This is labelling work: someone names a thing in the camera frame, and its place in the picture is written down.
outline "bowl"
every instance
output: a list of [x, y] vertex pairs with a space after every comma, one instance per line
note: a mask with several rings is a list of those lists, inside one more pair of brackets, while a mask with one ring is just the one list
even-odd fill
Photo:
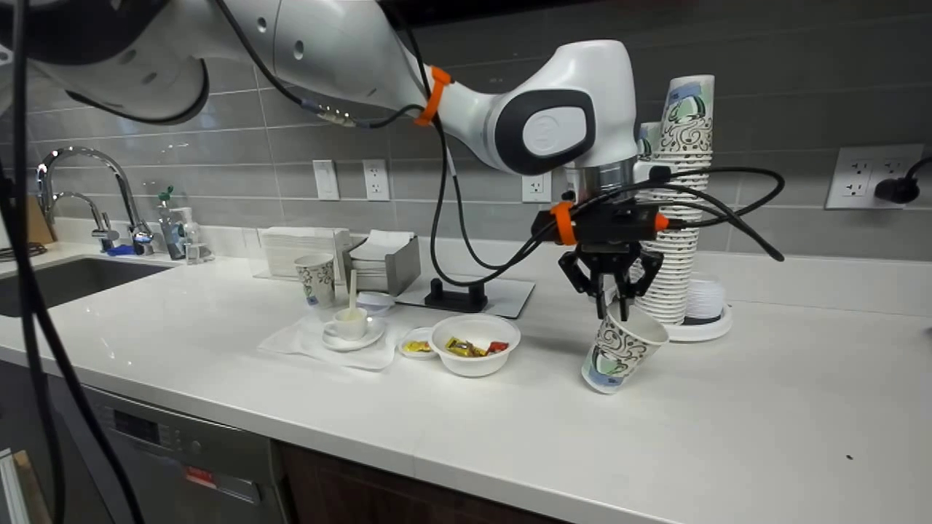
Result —
[[[467, 357], [450, 352], [450, 341], [470, 341], [470, 344], [506, 344], [502, 352]], [[493, 315], [464, 315], [464, 318], [445, 318], [431, 330], [431, 350], [439, 356], [439, 365], [454, 376], [493, 376], [499, 372], [506, 357], [521, 344], [521, 330], [511, 321], [493, 318]]]

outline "kitchen counter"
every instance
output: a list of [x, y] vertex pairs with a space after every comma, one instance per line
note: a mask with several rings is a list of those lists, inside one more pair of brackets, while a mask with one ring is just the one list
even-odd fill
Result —
[[[553, 258], [531, 261], [541, 285], [524, 344], [493, 378], [260, 352], [305, 306], [247, 258], [179, 266], [53, 318], [87, 386], [566, 520], [932, 517], [932, 266], [703, 253], [732, 290], [733, 331], [664, 346], [627, 391], [597, 397], [579, 378], [597, 322]], [[16, 318], [0, 318], [0, 357], [23, 365]]]

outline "wall outlet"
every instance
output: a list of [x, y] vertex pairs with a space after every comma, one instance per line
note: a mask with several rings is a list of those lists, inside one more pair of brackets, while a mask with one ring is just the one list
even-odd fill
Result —
[[369, 202], [390, 202], [390, 191], [388, 191], [388, 168], [381, 159], [364, 159], [361, 162], [361, 177], [368, 183], [368, 199]]
[[337, 168], [332, 159], [316, 159], [316, 183], [321, 202], [340, 202]]
[[537, 177], [521, 177], [521, 202], [553, 202], [551, 171]]
[[923, 156], [926, 145], [866, 145], [840, 148], [837, 177], [828, 191], [828, 209], [882, 209], [891, 206], [873, 199], [873, 187], [886, 177], [902, 177]]

